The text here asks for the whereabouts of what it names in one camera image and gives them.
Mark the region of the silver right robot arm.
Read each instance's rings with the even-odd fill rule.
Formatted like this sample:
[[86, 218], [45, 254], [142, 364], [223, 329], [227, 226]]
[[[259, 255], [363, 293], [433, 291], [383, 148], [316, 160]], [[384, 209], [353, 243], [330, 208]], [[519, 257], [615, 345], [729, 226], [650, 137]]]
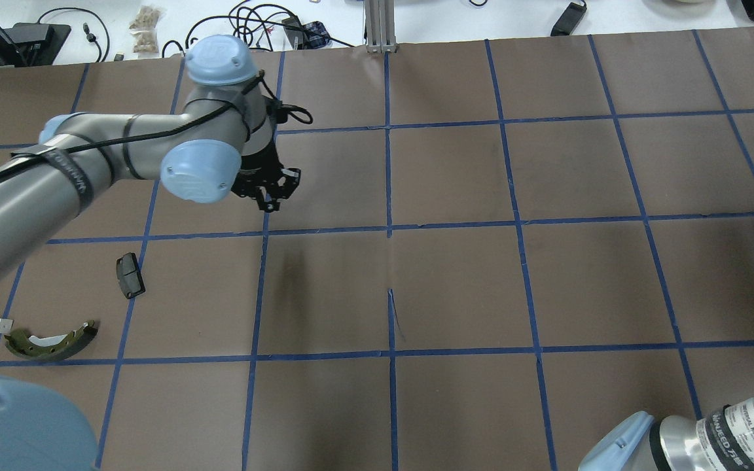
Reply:
[[699, 421], [629, 415], [580, 462], [580, 470], [754, 470], [754, 396]]

